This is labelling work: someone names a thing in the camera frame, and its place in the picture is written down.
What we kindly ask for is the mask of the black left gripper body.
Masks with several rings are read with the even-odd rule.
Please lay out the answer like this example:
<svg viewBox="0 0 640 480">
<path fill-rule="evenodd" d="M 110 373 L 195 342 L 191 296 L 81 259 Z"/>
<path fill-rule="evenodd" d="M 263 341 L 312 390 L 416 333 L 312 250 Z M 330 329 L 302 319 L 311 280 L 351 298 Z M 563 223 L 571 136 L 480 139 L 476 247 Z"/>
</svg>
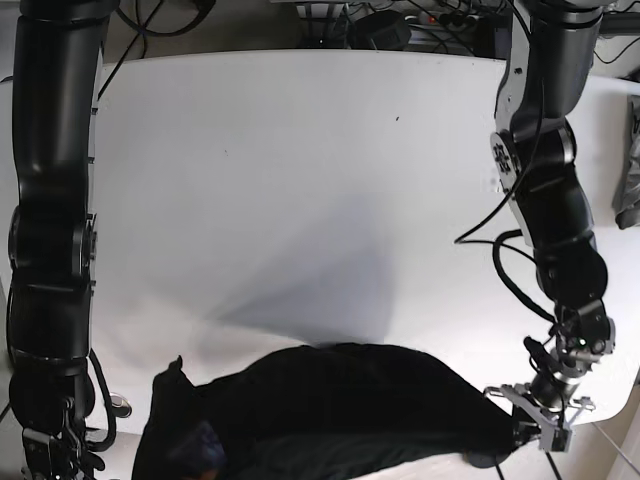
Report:
<svg viewBox="0 0 640 480">
<path fill-rule="evenodd" d="M 483 395 L 508 401 L 512 406 L 513 423 L 518 420 L 536 423 L 539 427 L 543 424 L 569 425 L 573 429 L 582 413 L 595 410 L 590 397 L 572 398 L 578 386 L 577 378 L 537 373 L 530 383 L 489 386 Z"/>
</svg>

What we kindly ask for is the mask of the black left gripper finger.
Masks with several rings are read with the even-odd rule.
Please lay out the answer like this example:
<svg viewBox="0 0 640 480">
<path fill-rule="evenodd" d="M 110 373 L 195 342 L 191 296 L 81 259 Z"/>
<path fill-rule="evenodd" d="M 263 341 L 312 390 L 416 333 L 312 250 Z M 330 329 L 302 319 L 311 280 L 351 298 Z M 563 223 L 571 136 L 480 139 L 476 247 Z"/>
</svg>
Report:
<svg viewBox="0 0 640 480">
<path fill-rule="evenodd" d="M 513 440 L 515 445 L 527 445 L 538 440 L 540 427 L 536 423 L 516 420 L 513 424 Z"/>
</svg>

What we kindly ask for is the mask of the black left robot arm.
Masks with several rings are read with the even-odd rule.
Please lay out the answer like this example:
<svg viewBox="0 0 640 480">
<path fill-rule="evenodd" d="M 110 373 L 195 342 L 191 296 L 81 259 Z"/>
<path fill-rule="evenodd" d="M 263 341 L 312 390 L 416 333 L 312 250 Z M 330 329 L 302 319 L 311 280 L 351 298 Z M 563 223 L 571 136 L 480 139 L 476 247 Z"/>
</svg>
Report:
<svg viewBox="0 0 640 480">
<path fill-rule="evenodd" d="M 544 451 L 562 452 L 572 435 L 567 410 L 592 405 L 576 398 L 576 389 L 615 348 L 615 325 L 603 302 L 607 267 L 567 119 L 586 84 L 604 3 L 515 1 L 511 12 L 490 144 L 503 204 L 532 249 L 538 285 L 554 307 L 546 316 L 554 344 L 526 338 L 534 379 L 497 387 L 495 394 L 512 403 L 520 431 L 537 433 Z"/>
</svg>

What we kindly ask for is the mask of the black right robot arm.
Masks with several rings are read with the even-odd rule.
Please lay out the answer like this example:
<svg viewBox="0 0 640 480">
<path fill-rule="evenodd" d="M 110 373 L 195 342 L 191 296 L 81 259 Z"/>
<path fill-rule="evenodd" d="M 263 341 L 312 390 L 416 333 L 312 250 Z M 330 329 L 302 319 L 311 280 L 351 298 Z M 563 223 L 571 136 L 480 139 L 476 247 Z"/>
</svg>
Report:
<svg viewBox="0 0 640 480">
<path fill-rule="evenodd" d="M 25 476 L 90 479 L 114 443 L 87 437 L 108 388 L 91 348 L 92 131 L 113 1 L 24 1 L 17 22 L 12 147 L 18 204 L 8 235 L 9 402 Z"/>
</svg>

